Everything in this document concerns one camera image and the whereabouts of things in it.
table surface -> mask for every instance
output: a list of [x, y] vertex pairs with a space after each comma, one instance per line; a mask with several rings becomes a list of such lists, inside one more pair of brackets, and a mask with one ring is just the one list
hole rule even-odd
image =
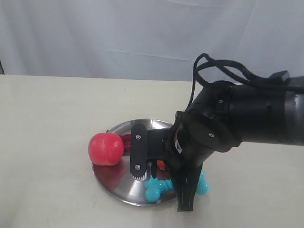
[[244, 143], [214, 153], [192, 213], [124, 204], [96, 182], [90, 138], [121, 122], [172, 123], [190, 82], [0, 76], [0, 227], [302, 228], [304, 149]]

stainless steel plate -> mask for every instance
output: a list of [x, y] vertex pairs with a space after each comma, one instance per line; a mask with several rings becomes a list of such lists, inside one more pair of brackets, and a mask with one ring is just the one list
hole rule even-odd
[[[109, 132], [116, 134], [130, 134], [134, 124], [144, 124], [147, 129], [170, 128], [172, 124], [154, 120], [154, 119], [137, 119], [121, 123], [115, 126]], [[125, 154], [120, 162], [115, 166], [97, 166], [93, 165], [93, 171], [103, 186], [103, 188], [113, 197], [136, 206], [149, 206], [163, 203], [176, 198], [174, 192], [166, 192], [161, 194], [161, 198], [156, 203], [146, 201], [144, 192], [144, 182], [134, 180], [129, 171], [130, 156]], [[157, 170], [157, 178], [160, 180], [169, 179], [169, 175], [165, 171]]]

blue toy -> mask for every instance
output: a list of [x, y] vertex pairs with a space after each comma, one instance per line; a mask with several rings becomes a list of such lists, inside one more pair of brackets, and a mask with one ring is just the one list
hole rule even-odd
[[[145, 182], [145, 197], [149, 203], [155, 203], [160, 199], [162, 192], [174, 190], [171, 180], [158, 180], [157, 178], [150, 178], [149, 181]], [[206, 194], [209, 191], [209, 185], [205, 180], [205, 173], [200, 173], [198, 186], [196, 193], [199, 195]]]

red apple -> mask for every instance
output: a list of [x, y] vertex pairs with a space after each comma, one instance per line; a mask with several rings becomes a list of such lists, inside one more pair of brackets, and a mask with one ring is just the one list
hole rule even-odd
[[116, 165], [124, 153], [121, 137], [115, 133], [98, 133], [89, 142], [89, 156], [95, 165]]

white backdrop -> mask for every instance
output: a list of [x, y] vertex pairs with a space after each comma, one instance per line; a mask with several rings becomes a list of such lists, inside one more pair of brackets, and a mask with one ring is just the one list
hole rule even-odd
[[303, 44], [303, 0], [0, 0], [7, 74], [185, 81], [207, 52], [298, 76]]

